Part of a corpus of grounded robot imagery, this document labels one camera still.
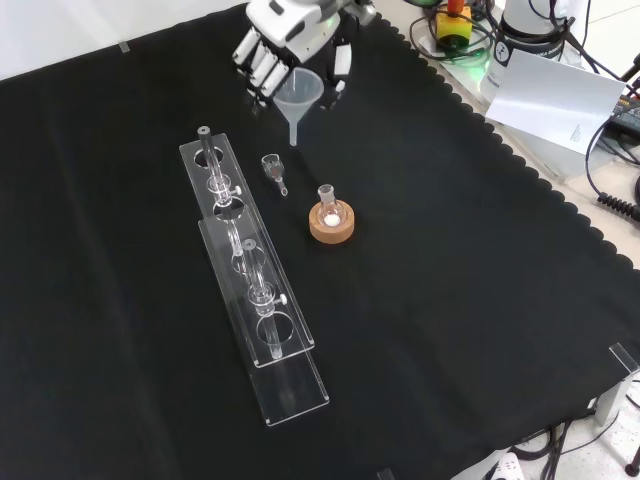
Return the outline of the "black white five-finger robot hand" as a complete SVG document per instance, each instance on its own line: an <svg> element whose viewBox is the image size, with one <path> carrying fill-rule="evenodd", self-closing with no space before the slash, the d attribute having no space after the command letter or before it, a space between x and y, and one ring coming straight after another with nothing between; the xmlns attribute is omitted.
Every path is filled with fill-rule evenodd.
<svg viewBox="0 0 640 480"><path fill-rule="evenodd" d="M249 29L232 54L247 90L262 107L294 69L316 56L325 61L323 107L343 95L352 65L352 42L361 26L376 17L371 1L251 1Z"/></svg>

